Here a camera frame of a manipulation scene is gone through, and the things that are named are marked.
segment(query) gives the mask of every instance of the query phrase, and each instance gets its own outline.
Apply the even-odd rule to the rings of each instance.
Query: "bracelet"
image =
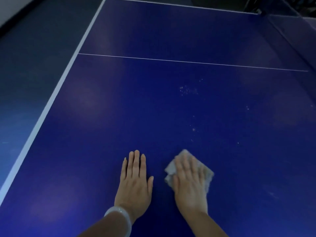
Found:
[[[127,228],[128,228],[125,237],[129,237],[130,234],[131,234],[131,232],[132,232],[132,223],[131,223],[129,214],[128,214],[128,213],[126,212],[126,210],[124,210],[122,207],[113,206],[113,207],[109,208],[109,209],[106,211],[106,213],[105,213],[104,216],[106,216],[106,215],[108,215],[109,213],[114,212],[114,211],[120,212],[120,213],[125,217],[125,219],[126,219],[126,221],[127,221]]]

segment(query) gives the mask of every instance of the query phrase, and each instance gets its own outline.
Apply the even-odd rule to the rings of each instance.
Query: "white line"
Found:
[[[3,183],[3,185],[2,185],[2,187],[0,189],[0,206],[1,206],[2,202],[3,202],[3,200],[4,200],[4,197],[6,196],[7,192],[9,191],[9,188],[10,188],[15,176],[17,175],[17,173],[19,171],[19,168],[21,167],[22,162],[24,161],[27,152],[29,151],[29,149],[30,149],[30,147],[31,147],[31,145],[32,145],[32,143],[33,143],[33,141],[34,141],[34,139],[35,139],[35,137],[36,137],[41,125],[42,125],[42,123],[44,122],[44,119],[45,119],[49,109],[51,108],[51,106],[52,106],[52,104],[53,104],[53,102],[54,102],[54,100],[55,100],[55,98],[56,98],[56,96],[57,96],[62,84],[64,83],[64,81],[66,79],[66,76],[68,75],[68,72],[69,72],[72,64],[74,63],[74,61],[75,61],[75,59],[76,59],[76,57],[77,57],[77,55],[78,55],[78,53],[79,53],[79,51],[81,49],[81,46],[83,45],[83,43],[84,43],[84,41],[85,41],[85,39],[86,39],[91,27],[93,26],[93,23],[96,20],[96,18],[98,16],[98,14],[99,14],[104,2],[105,2],[105,0],[103,0],[101,2],[97,12],[95,13],[94,17],[92,18],[92,21],[90,22],[85,34],[83,35],[79,45],[77,46],[77,49],[75,50],[75,52],[74,52],[72,58],[70,59],[65,71],[63,72],[63,75],[61,76],[59,82],[57,83],[57,86],[55,87],[51,97],[49,98],[49,100],[48,100],[43,112],[41,113],[39,119],[37,120],[37,123],[35,124],[30,136],[28,137],[28,139],[27,139],[26,143],[24,144],[24,146],[23,146],[23,148],[22,148],[17,160],[15,161],[12,169],[10,170],[5,182]]]
[[[161,3],[161,2],[154,2],[154,1],[140,1],[140,0],[126,0],[126,1],[138,1],[138,2],[147,2],[147,3],[155,3],[155,4],[161,4],[161,5],[178,6],[178,7],[192,7],[192,8],[215,10],[215,11],[223,11],[223,12],[236,12],[236,13],[243,13],[243,14],[258,15],[257,13],[250,13],[250,12],[239,12],[239,11],[231,11],[231,10],[222,10],[222,9],[215,9],[215,8],[208,8],[208,7],[186,6],[186,5],[170,4],[170,3]]]
[[[78,53],[78,55],[97,55],[97,54]],[[228,65],[228,64],[217,64],[217,63],[204,63],[204,62],[186,62],[186,61],[150,59],[150,58],[129,57],[129,56],[116,56],[116,55],[98,55],[98,56],[131,58],[131,59],[142,59],[142,60],[153,60],[153,61],[165,61],[165,62],[184,62],[184,63],[206,64],[206,65],[216,65],[216,66],[235,66],[235,67],[248,67],[248,68],[270,69],[270,70],[282,70],[282,71],[301,71],[301,72],[308,72],[308,71],[305,71],[305,70],[294,70],[294,69],[282,69],[282,68],[258,67],[258,66],[239,66],[239,65]]]

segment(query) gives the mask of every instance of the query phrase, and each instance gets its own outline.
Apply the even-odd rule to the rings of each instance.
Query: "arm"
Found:
[[[142,216],[151,202],[154,177],[146,179],[146,157],[139,159],[139,151],[130,152],[128,161],[122,165],[120,184],[115,196],[114,206],[123,208],[131,225]],[[128,220],[120,212],[110,212],[78,237],[125,237],[129,229]]]
[[[173,176],[173,190],[177,207],[196,237],[228,237],[209,217],[204,189],[204,169],[197,168],[195,157],[181,162],[176,156],[177,174]]]

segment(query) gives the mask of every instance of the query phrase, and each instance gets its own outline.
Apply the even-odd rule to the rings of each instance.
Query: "white cleaning cloth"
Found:
[[[190,156],[192,156],[192,154],[188,152],[187,150],[183,150],[179,153],[178,156],[180,157],[180,160],[181,160],[182,158],[185,158],[185,157],[189,158]],[[214,176],[214,172],[211,171],[207,166],[205,166],[201,161],[197,160],[197,168],[200,169],[202,166],[205,167],[205,192],[207,193],[209,191],[209,186]],[[177,173],[174,160],[172,160],[168,164],[167,168],[165,169],[165,172],[168,173],[168,175],[165,178],[165,182],[172,188],[173,187],[172,176]]]

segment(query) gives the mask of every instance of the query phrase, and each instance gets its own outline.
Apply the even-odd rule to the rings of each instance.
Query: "forearm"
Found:
[[[186,218],[195,237],[228,237],[206,213],[195,213]]]
[[[125,237],[128,231],[127,220],[120,212],[113,211],[87,229],[78,237]]]

